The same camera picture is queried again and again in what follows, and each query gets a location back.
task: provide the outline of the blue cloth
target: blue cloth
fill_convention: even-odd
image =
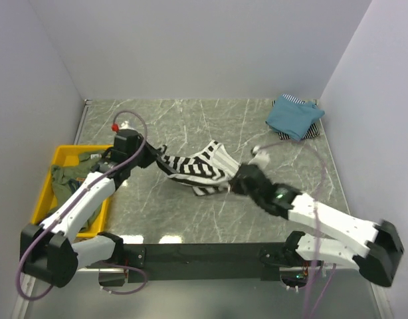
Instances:
[[[315,103],[306,102],[288,95],[276,100],[266,124],[275,132],[284,132],[293,140],[300,141],[309,127],[319,120],[325,111],[319,110]]]

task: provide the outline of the dark green clothing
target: dark green clothing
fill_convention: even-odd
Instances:
[[[77,166],[51,166],[52,190],[58,204],[55,208],[49,211],[48,216],[57,211],[71,197],[71,195],[75,193],[90,173],[90,169],[98,163],[103,152],[104,151],[93,151],[79,154],[79,164]],[[94,220],[99,215],[100,210],[101,206],[95,210],[93,216],[87,220],[81,231],[87,230],[91,224],[93,224]]]

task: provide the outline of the gray marble surface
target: gray marble surface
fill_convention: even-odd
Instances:
[[[111,144],[112,118],[119,110],[135,110],[147,122],[148,141],[167,144],[169,155],[188,156],[202,150],[211,139],[223,143],[237,161],[249,161],[255,145],[279,142],[264,123],[271,100],[93,100],[89,105],[79,144]],[[140,132],[139,121],[128,114]],[[308,148],[316,150],[326,164],[326,179],[318,199],[346,212],[347,205],[330,155],[321,136],[300,143],[280,142],[269,149],[266,174],[314,193],[321,182],[321,163]],[[293,230],[313,233],[294,222],[273,217],[249,198],[233,194],[194,196],[192,189],[168,180],[156,164],[134,169],[131,178],[114,194],[106,230],[131,235],[145,243],[255,243],[284,241]]]

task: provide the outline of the yellow bin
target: yellow bin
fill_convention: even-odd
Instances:
[[[78,155],[84,152],[93,152],[97,150],[106,150],[111,147],[111,145],[61,145],[56,149],[56,152],[52,159],[52,165],[59,166],[75,166],[78,165]],[[52,190],[52,177],[51,170],[46,176],[45,184],[41,191],[39,202],[37,203],[33,218],[31,219],[32,224],[40,223],[47,215],[47,213],[56,207],[57,201]],[[110,198],[105,199],[102,203],[102,208],[93,222],[92,226],[81,233],[77,234],[78,238],[91,238],[96,236],[99,232],[104,230],[106,215],[110,208]]]

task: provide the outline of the striped cloth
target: striped cloth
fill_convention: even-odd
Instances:
[[[299,99],[299,98],[296,98],[296,97],[293,96],[293,95],[283,94],[282,96],[285,97],[285,99],[287,99],[288,101],[291,101],[291,102],[293,102],[293,103],[299,103],[299,104],[304,104],[304,103],[306,103],[305,101],[303,101],[303,100],[301,100],[301,99]],[[283,133],[283,132],[278,132],[278,136],[279,136],[279,138],[280,138],[281,140],[289,140],[289,139],[290,139],[290,136],[289,136],[288,134]],[[316,126],[316,124],[313,123],[313,124],[309,127],[309,130],[307,131],[306,135],[303,136],[302,139],[305,140],[305,139],[307,139],[307,138],[315,138],[315,137],[317,137],[317,136],[319,136],[319,129],[318,129],[318,127]]]
[[[196,196],[228,190],[229,180],[239,169],[238,162],[226,152],[224,145],[215,140],[189,157],[163,154],[156,163],[168,178],[192,186]]]

